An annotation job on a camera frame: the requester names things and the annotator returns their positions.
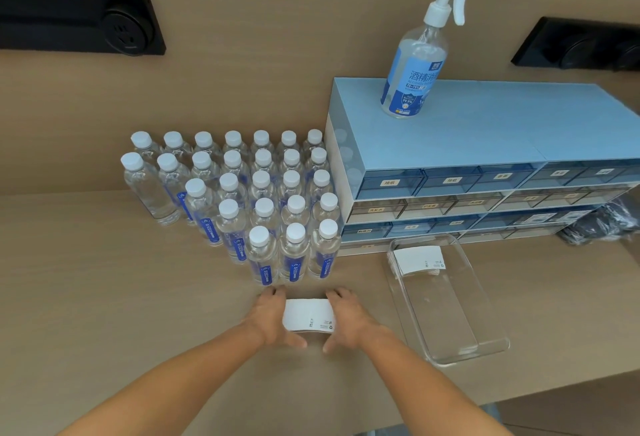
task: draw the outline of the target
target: clear plastic tray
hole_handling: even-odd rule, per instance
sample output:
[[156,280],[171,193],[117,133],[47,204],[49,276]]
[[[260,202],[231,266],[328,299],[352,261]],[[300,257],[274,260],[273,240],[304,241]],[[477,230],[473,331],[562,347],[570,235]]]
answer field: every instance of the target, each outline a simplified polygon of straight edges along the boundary
[[[445,269],[398,275],[395,251],[439,246]],[[437,366],[509,348],[505,335],[459,242],[449,234],[391,242],[389,288],[409,347]]]

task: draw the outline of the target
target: white paper label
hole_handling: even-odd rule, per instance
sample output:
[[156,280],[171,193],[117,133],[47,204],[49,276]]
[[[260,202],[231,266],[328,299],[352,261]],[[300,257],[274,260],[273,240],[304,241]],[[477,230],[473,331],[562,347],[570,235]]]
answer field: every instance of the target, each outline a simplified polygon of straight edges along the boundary
[[335,317],[329,300],[287,300],[282,324],[290,332],[333,333]]
[[590,210],[578,210],[576,212],[569,212],[568,214],[564,214],[562,217],[558,217],[554,220],[554,222],[567,222],[571,220],[578,220],[583,215],[587,215]]
[[529,217],[526,220],[523,220],[520,223],[539,223],[539,222],[545,222],[547,220],[549,220],[551,217],[553,217],[554,215],[556,215],[555,212],[551,212],[550,214],[535,214],[532,215],[531,217]]
[[394,251],[400,273],[414,273],[428,269],[446,269],[440,246],[418,246]]

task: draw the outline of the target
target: water bottle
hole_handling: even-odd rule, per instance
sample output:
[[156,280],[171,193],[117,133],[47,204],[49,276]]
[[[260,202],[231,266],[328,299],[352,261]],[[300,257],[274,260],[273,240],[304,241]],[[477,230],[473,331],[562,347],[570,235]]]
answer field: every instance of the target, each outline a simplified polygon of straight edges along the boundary
[[323,193],[320,201],[314,204],[311,209],[310,228],[317,229],[325,219],[331,219],[336,223],[340,220],[338,197],[334,193]]
[[308,159],[305,166],[307,170],[307,176],[305,176],[306,182],[310,182],[318,170],[329,171],[329,162],[326,158],[326,150],[320,147],[313,148],[311,150],[311,157]]
[[280,237],[280,213],[276,212],[272,199],[261,198],[249,214],[251,227],[265,226],[276,239]]
[[324,148],[324,143],[322,142],[322,131],[319,129],[310,129],[307,139],[302,142],[303,161],[306,161],[311,157],[311,150],[313,148]]
[[294,149],[288,149],[284,151],[284,158],[280,163],[280,173],[284,173],[293,170],[300,174],[300,178],[305,177],[305,166],[300,161],[300,152]]
[[263,129],[259,129],[253,133],[253,142],[251,144],[251,158],[255,158],[255,152],[258,150],[267,150],[269,153],[274,153],[276,148],[269,140],[269,133]]
[[272,183],[276,185],[278,181],[278,165],[271,160],[271,152],[265,149],[260,149],[255,152],[255,160],[251,164],[251,174],[256,172],[267,172]]
[[278,272],[286,282],[302,279],[307,270],[309,258],[309,240],[305,227],[292,223],[287,233],[279,241],[280,262]]
[[160,146],[151,139],[146,131],[138,131],[131,135],[131,142],[135,146],[136,153],[139,153],[143,160],[150,165],[156,166],[158,156],[162,155]]
[[180,210],[158,179],[156,167],[146,163],[139,153],[126,153],[120,158],[125,168],[124,181],[138,196],[151,217],[160,225],[180,219]]
[[194,152],[204,151],[210,157],[214,163],[222,163],[222,149],[213,141],[213,137],[211,133],[206,131],[201,131],[196,133],[196,148],[193,149]]
[[302,195],[292,195],[287,201],[287,205],[282,209],[282,223],[291,225],[299,223],[306,227],[311,214],[307,208],[307,201]]
[[253,279],[269,286],[278,275],[278,242],[266,227],[259,225],[249,231],[249,249],[246,256],[251,264]]
[[197,151],[191,157],[193,168],[191,176],[199,178],[213,191],[218,190],[218,179],[220,178],[220,167],[214,163],[206,151]]
[[331,274],[333,260],[340,249],[338,224],[331,219],[320,222],[320,227],[311,233],[309,244],[309,274],[324,279]]
[[216,230],[215,218],[218,216],[218,207],[215,202],[213,190],[205,185],[199,178],[192,178],[187,182],[187,207],[198,222],[200,232],[209,245],[219,246],[222,239]]
[[158,176],[164,188],[171,195],[174,203],[182,207],[184,213],[187,214],[187,223],[196,225],[196,221],[184,201],[187,197],[186,184],[191,179],[188,168],[171,153],[162,153],[162,155],[158,156],[158,166],[160,167]]
[[235,200],[222,200],[218,206],[220,215],[216,217],[216,228],[227,247],[231,262],[243,264],[246,261],[244,235],[247,227],[246,213],[238,208]]
[[300,151],[300,145],[298,144],[298,138],[296,137],[296,133],[293,131],[283,131],[282,136],[280,137],[280,142],[278,143],[278,147],[276,148],[276,160],[282,161],[284,158],[284,151],[294,149],[296,151]]
[[237,151],[240,153],[245,163],[249,162],[249,147],[242,140],[242,136],[237,131],[228,131],[225,134],[225,145],[222,147],[222,153],[228,151]]
[[307,186],[307,196],[311,208],[313,208],[316,202],[320,201],[320,197],[327,192],[333,193],[331,175],[329,175],[329,172],[326,170],[318,170],[314,173],[314,180],[309,182]]
[[253,174],[248,195],[251,208],[255,207],[255,201],[259,198],[270,198],[274,204],[278,203],[276,187],[271,183],[271,178],[267,172],[259,171]]
[[177,131],[169,131],[164,135],[164,153],[171,153],[178,161],[191,169],[193,163],[191,162],[191,155],[193,155],[193,148],[186,141],[182,139],[182,135]]
[[218,203],[230,198],[235,200],[241,209],[246,209],[249,205],[246,189],[242,183],[238,182],[238,177],[233,173],[225,173],[220,177],[220,189],[217,194]]
[[225,164],[220,171],[222,173],[233,173],[238,177],[238,181],[244,186],[249,184],[249,166],[242,160],[242,155],[236,150],[229,150],[225,153]]
[[284,172],[282,183],[278,185],[278,198],[280,199],[280,210],[287,205],[292,195],[304,194],[302,183],[300,182],[300,174],[295,170]]

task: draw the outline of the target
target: wooden countertop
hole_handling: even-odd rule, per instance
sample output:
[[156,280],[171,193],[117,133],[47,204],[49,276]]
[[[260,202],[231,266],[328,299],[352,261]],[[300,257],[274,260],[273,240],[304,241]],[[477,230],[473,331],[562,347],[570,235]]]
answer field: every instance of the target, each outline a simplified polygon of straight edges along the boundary
[[[163,360],[244,315],[260,288],[185,223],[162,228],[125,191],[4,197],[0,207],[0,427],[52,434]],[[640,268],[618,243],[555,236],[466,244],[511,349],[446,374],[476,402],[640,368]],[[341,257],[345,285],[402,334],[384,254]],[[206,404],[187,435],[352,434],[400,422],[363,354],[263,351]]]

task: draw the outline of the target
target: wooden wall panel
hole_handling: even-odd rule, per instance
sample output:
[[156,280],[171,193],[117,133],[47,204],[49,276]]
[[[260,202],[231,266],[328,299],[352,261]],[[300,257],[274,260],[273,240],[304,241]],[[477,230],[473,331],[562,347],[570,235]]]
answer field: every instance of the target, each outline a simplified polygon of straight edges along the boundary
[[[152,0],[164,57],[0,51],[0,193],[121,189],[129,135],[299,134],[332,77],[384,77],[432,0]],[[638,75],[509,62],[542,15],[640,23],[637,0],[467,0],[442,78],[596,82],[640,109]]]

